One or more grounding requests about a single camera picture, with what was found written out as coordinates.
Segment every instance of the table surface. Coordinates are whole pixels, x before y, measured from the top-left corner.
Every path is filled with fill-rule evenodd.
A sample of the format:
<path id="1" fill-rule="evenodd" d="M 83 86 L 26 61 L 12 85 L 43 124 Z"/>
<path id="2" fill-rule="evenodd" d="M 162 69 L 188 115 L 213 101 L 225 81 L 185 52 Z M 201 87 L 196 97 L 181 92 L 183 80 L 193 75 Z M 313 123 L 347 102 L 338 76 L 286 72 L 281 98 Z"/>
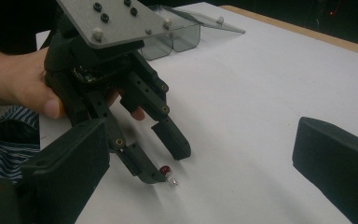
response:
<path id="1" fill-rule="evenodd" d="M 350 223 L 292 165 L 301 117 L 358 136 L 358 52 L 200 3 L 185 6 L 246 30 L 202 28 L 200 44 L 150 62 L 170 86 L 170 116 L 192 147 L 174 161 L 119 103 L 129 143 L 179 181 L 146 185 L 116 155 L 77 223 Z M 41 145 L 69 129 L 40 118 Z"/>

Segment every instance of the person's arm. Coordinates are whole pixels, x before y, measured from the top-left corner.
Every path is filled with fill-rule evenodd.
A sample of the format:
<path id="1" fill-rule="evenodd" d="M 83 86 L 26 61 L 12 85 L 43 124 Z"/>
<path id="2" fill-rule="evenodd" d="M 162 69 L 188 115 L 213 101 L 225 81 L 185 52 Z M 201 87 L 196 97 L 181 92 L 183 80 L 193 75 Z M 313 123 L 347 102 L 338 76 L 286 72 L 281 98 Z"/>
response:
<path id="1" fill-rule="evenodd" d="M 23 105 L 51 118 L 63 115 L 60 98 L 44 82 L 47 49 L 24 54 L 0 52 L 0 105 Z"/>

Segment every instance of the silver metal plate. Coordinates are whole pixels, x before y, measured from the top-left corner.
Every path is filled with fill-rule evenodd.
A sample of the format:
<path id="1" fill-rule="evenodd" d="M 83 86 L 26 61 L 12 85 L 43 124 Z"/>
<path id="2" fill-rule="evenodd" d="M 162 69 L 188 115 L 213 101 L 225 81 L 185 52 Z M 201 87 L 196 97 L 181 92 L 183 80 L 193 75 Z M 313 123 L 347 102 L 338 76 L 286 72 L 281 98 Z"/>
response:
<path id="1" fill-rule="evenodd" d="M 136 40 L 164 35 L 164 20 L 136 0 L 128 7 L 124 0 L 57 0 L 69 20 L 82 35 L 88 45 L 94 49 L 103 49 Z M 98 2 L 101 12 L 94 9 Z M 131 9 L 136 8 L 133 16 Z M 101 19 L 103 14 L 109 20 Z"/>

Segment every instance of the bolt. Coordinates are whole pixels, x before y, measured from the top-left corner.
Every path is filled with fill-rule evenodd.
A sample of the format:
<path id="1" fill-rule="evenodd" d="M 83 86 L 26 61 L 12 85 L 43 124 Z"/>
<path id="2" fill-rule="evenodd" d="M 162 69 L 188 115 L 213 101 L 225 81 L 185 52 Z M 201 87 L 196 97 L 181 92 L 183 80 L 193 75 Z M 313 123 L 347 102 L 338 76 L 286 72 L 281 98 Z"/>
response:
<path id="1" fill-rule="evenodd" d="M 109 15 L 107 15 L 106 13 L 103 13 L 101 15 L 101 21 L 108 22 L 109 21 Z"/>
<path id="2" fill-rule="evenodd" d="M 124 5 L 129 7 L 131 5 L 131 0 L 124 0 Z"/>
<path id="3" fill-rule="evenodd" d="M 101 5 L 101 3 L 94 3 L 94 10 L 96 10 L 97 12 L 101 12 L 101 10 L 103 9 L 103 5 Z"/>
<path id="4" fill-rule="evenodd" d="M 92 30 L 92 37 L 98 41 L 101 42 L 103 40 L 103 29 L 97 27 Z"/>
<path id="5" fill-rule="evenodd" d="M 167 105 L 165 105 L 165 106 L 162 107 L 162 112 L 168 114 L 168 113 L 170 113 L 170 108 Z"/>
<path id="6" fill-rule="evenodd" d="M 219 19 L 217 19 L 216 23 L 219 25 L 223 25 L 223 22 L 225 22 L 225 19 L 223 17 L 219 17 Z"/>
<path id="7" fill-rule="evenodd" d="M 145 33 L 146 33 L 147 35 L 151 35 L 151 34 L 152 34 L 152 30 L 149 29 L 149 28 L 147 28 L 147 29 L 145 29 Z"/>
<path id="8" fill-rule="evenodd" d="M 138 14 L 138 9 L 136 9 L 135 7 L 132 7 L 130 10 L 130 13 L 132 16 L 136 16 L 136 14 Z"/>
<path id="9" fill-rule="evenodd" d="M 162 25 L 164 26 L 165 29 L 169 30 L 172 25 L 172 21 L 167 18 L 167 19 L 165 19 L 165 21 Z"/>
<path id="10" fill-rule="evenodd" d="M 124 141 L 122 139 L 120 139 L 120 138 L 116 139 L 116 145 L 121 146 L 121 145 L 123 145 L 123 143 L 124 143 Z"/>

